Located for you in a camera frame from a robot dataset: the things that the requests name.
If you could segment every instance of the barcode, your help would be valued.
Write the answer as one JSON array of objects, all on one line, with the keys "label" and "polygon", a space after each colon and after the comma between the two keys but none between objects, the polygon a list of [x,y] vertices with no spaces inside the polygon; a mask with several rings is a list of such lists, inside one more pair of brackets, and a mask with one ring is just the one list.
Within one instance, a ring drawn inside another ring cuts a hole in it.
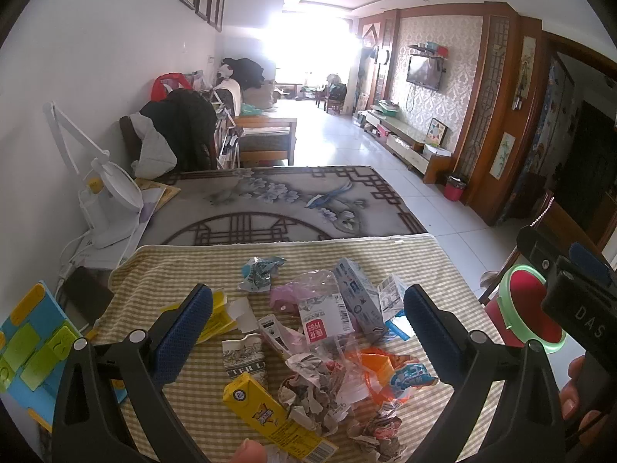
[{"label": "barcode", "polygon": [[341,315],[341,322],[343,323],[343,330],[345,332],[351,330],[351,323],[349,321],[349,314],[347,313],[347,308],[344,304],[339,305],[339,314]]},{"label": "barcode", "polygon": [[338,448],[326,440],[322,440],[313,451],[304,458],[307,463],[323,463],[332,456]]}]

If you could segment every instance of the metal screw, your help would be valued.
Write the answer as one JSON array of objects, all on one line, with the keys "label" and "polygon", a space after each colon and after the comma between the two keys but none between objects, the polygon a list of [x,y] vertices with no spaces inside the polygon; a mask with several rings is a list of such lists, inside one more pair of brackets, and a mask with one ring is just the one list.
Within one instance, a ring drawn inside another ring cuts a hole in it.
[{"label": "metal screw", "polygon": [[75,343],[73,343],[73,348],[75,348],[77,351],[83,350],[87,344],[88,341],[85,338],[79,338],[78,340],[76,340]]},{"label": "metal screw", "polygon": [[144,333],[141,329],[137,329],[129,334],[128,339],[131,343],[141,343],[146,339],[146,333]]},{"label": "metal screw", "polygon": [[479,345],[481,345],[482,343],[486,343],[489,338],[482,331],[471,331],[469,337],[471,338],[471,341],[473,341],[474,343],[478,343]]},{"label": "metal screw", "polygon": [[538,353],[544,350],[544,346],[542,346],[542,343],[540,343],[538,340],[529,340],[529,347],[534,352],[538,352]]}]

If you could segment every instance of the fingernail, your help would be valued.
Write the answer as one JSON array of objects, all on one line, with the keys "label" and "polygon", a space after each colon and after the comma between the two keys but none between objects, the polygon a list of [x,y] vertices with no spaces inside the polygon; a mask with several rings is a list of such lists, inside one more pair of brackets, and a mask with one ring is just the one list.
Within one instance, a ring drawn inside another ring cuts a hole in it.
[{"label": "fingernail", "polygon": [[561,407],[561,415],[563,419],[567,419],[570,413],[572,413],[572,411],[574,410],[574,408],[575,408],[574,402],[571,401],[570,399],[566,400]]},{"label": "fingernail", "polygon": [[242,444],[240,444],[240,446],[238,447],[238,449],[236,449],[236,452],[234,453],[234,456],[239,455],[240,453],[243,453],[244,450],[246,449],[246,444],[249,443],[249,438],[246,438],[242,441]]}]

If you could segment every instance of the patterned wallpaper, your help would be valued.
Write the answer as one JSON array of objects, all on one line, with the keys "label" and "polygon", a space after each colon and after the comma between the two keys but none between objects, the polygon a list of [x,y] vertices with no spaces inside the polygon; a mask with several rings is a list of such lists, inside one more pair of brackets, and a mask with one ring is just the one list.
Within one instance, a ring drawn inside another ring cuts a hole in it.
[{"label": "patterned wallpaper", "polygon": [[[401,19],[397,61],[394,65],[391,100],[400,105],[399,118],[421,131],[427,131],[432,117],[447,127],[442,146],[454,151],[467,112],[477,55],[482,35],[482,17],[443,15]],[[407,82],[407,67],[412,49],[421,42],[437,42],[448,47],[446,72],[439,92]]]}]

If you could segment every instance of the blue bird print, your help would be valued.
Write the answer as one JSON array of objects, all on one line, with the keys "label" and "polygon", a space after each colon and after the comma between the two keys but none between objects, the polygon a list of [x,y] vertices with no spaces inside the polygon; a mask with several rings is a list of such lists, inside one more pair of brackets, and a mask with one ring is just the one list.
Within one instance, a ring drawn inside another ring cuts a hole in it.
[{"label": "blue bird print", "polygon": [[339,189],[335,189],[334,191],[328,191],[325,195],[315,195],[313,198],[311,198],[307,202],[305,207],[306,208],[321,208],[324,205],[326,205],[329,201],[331,201],[335,196],[341,195],[342,193],[349,191],[353,185],[354,184],[351,182],[351,180],[349,180]]}]

